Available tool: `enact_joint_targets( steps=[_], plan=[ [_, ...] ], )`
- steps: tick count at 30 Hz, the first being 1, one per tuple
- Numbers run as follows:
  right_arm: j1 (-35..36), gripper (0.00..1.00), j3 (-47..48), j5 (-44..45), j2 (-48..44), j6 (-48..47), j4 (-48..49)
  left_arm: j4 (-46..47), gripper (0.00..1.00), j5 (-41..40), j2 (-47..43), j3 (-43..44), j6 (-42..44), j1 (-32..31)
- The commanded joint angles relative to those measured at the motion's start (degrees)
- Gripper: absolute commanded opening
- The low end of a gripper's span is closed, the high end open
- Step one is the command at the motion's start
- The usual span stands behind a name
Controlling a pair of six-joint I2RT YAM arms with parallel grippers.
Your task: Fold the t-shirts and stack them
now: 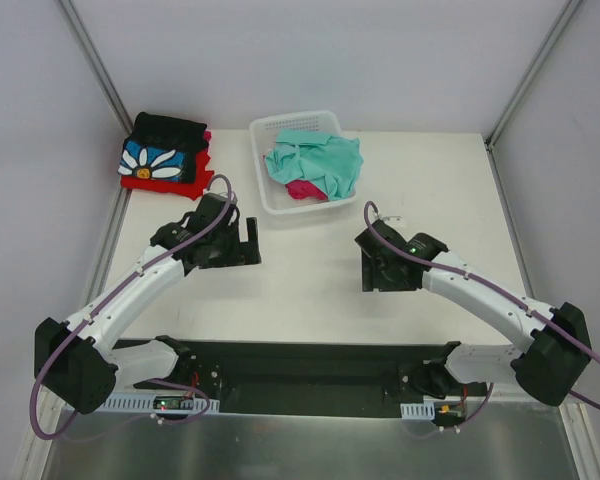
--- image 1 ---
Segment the white plastic basket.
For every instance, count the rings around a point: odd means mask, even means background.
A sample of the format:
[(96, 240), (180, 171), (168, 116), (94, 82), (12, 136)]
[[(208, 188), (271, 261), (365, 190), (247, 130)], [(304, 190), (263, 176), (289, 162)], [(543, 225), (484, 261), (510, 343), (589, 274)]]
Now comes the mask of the white plastic basket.
[(249, 126), (264, 210), (277, 217), (343, 207), (356, 200), (360, 141), (343, 136), (329, 110), (259, 118)]

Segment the teal t shirt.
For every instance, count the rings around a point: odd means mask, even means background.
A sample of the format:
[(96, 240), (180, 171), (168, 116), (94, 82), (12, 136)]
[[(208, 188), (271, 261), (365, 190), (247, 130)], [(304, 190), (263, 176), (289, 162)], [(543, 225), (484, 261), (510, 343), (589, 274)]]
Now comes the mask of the teal t shirt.
[(357, 138), (303, 130), (281, 131), (263, 161), (275, 182), (310, 181), (328, 201), (353, 195), (364, 162)]

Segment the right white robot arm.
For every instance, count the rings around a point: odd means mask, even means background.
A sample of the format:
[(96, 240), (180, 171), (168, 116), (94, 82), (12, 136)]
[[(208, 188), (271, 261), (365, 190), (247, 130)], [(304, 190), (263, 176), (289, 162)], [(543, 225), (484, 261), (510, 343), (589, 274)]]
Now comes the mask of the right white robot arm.
[(588, 366), (591, 342), (578, 307), (553, 307), (512, 293), (472, 272), (434, 237), (418, 233), (405, 240), (382, 220), (355, 242), (361, 250), (364, 291), (424, 289), (460, 306), (508, 341), (447, 343), (441, 358), (410, 377), (412, 387), (423, 394), (443, 398), (464, 384), (513, 384), (545, 405), (559, 406)]

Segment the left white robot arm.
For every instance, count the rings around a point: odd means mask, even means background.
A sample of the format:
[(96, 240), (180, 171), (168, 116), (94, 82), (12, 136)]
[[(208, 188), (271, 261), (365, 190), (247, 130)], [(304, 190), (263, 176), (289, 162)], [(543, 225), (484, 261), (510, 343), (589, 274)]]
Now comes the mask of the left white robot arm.
[(258, 265), (256, 218), (242, 219), (235, 202), (204, 195), (195, 210), (160, 227), (134, 266), (108, 290), (34, 334), (34, 376), (78, 413), (96, 411), (122, 387), (159, 379), (168, 388), (191, 385), (192, 352), (161, 335), (132, 347), (117, 342), (162, 293), (194, 270)]

